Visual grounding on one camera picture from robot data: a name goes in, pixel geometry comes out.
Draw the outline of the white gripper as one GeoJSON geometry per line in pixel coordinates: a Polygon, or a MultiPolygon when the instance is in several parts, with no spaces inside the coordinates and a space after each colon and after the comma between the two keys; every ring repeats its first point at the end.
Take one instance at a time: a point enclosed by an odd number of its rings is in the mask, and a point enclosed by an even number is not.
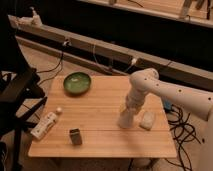
{"type": "Polygon", "coordinates": [[[140,91],[136,88],[131,88],[126,95],[125,109],[139,111],[145,103],[146,96],[146,91],[140,91]]]}

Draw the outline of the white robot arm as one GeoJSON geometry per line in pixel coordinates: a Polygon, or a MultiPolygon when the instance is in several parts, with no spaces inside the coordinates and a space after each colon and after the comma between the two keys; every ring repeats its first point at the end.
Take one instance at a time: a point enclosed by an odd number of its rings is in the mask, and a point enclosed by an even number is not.
{"type": "Polygon", "coordinates": [[[132,73],[129,81],[131,89],[126,97],[128,108],[141,107],[146,95],[152,93],[183,107],[204,121],[208,121],[213,114],[213,92],[160,81],[154,68],[132,73]]]}

